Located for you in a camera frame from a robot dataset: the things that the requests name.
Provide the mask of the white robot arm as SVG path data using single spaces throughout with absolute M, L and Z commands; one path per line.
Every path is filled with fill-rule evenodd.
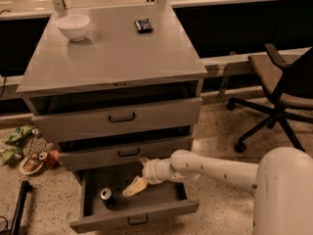
M 273 149 L 258 164 L 203 157 L 186 150 L 177 150 L 167 159 L 142 158 L 140 163 L 142 174 L 123 190 L 125 197 L 148 185 L 206 175 L 254 196 L 253 235 L 313 235 L 313 158 L 298 149 Z

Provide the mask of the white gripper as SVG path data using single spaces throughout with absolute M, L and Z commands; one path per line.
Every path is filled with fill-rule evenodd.
M 149 184 L 160 184 L 163 181 L 168 181 L 172 176 L 172 168 L 170 159 L 148 159 L 139 158 L 139 162 L 142 164 L 143 177 L 136 176 L 134 180 L 123 191 L 124 197 L 131 197 L 143 190 L 145 190 Z

